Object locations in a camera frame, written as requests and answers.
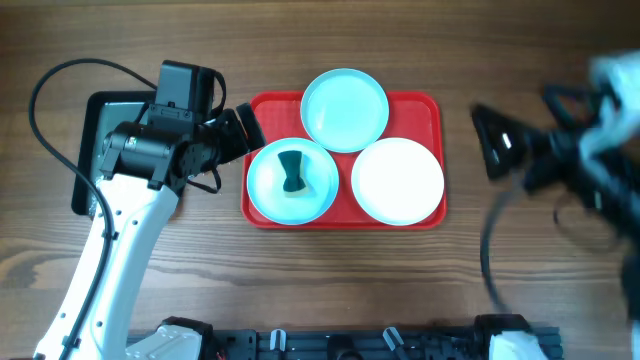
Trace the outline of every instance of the wood grain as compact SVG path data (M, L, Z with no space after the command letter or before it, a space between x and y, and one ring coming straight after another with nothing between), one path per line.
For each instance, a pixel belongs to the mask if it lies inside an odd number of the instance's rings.
M28 3L0 10L0 356L32 353L90 227L69 209L72 174L27 123L32 87L62 61L106 58L153 81L164 59L213 67L227 79L230 105L265 90L303 90L336 67L362 69L388 90L434 96L449 199L440 227L257 230L240 213L241 166L232 163L221 168L221 195L187 189L154 249L131 324L150 329L176 315L219 329L367 328L469 322L493 311L480 277L479 232L508 184L486 179L470 104L552 126L541 84L583 83L590 57L640 46L640 6L631 1ZM76 159L88 97L126 89L143 87L110 69L66 70L38 100L40 127ZM497 282L516 311L561 327L567 359L629 358L622 251L592 255L563 237L551 221L561 191L507 211L493 245ZM592 236L581 241L603 246L604 231L587 231Z

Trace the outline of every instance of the wooden table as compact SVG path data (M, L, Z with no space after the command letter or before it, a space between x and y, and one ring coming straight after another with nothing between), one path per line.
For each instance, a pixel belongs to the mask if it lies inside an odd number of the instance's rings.
M105 58L153 81L164 59L213 67L227 80L229 105L264 90L303 90L338 67L361 69L387 90L431 94L444 126L449 212L441 226L257 230L239 210L241 164L225 165L221 195L187 188L154 249L131 324L151 329L176 315L218 329L381 328L468 323L493 311L480 276L479 232L508 181L486 178L470 104L551 126L541 84L584 83L592 56L640 46L640 9L631 1L47 3L56 6L0 9L2 356L32 354L90 227L69 208L74 176L27 124L34 84L60 62ZM75 160L88 97L128 89L143 87L111 69L68 69L38 100L41 129ZM551 219L561 192L522 199L506 213L492 249L498 286L530 321L561 327L567 359L626 359L622 251L592 255L562 236Z

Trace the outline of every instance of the dark green object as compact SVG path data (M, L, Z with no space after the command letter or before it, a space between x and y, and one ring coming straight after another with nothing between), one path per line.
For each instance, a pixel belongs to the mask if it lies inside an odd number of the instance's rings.
M300 176L302 152L297 150L283 151L278 154L278 159L280 159L280 164L282 164L282 168L284 168L284 172L287 175L282 189L285 192L293 193L306 188L307 185L305 185Z

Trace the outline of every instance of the blue plate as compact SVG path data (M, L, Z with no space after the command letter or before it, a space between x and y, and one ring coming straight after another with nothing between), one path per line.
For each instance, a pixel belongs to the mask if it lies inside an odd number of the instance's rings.
M302 174L308 190L291 197L282 189L286 178L278 154L298 150L303 154ZM262 149L247 173L247 192L253 206L267 219L283 225L311 222L331 206L338 194L340 177L331 155L313 141L301 138L278 140Z
M371 76L336 69L318 76L302 97L302 125L325 149L350 153L373 144L387 126L389 101Z

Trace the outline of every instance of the white plate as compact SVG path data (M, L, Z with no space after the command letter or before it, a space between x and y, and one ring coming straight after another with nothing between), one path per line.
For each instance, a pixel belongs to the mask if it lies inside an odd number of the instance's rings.
M371 76L336 69L318 76L302 97L302 125L325 149L350 153L374 143L389 120L387 96Z
M380 140L356 159L351 188L372 218L411 225L433 213L444 193L444 175L427 148L401 138Z
M302 152L302 174L310 191L299 197L285 195L286 178L278 154ZM288 138L275 141L253 159L247 173L247 192L253 206L267 219L283 225L301 225L324 214L338 194L338 167L327 150L313 141Z

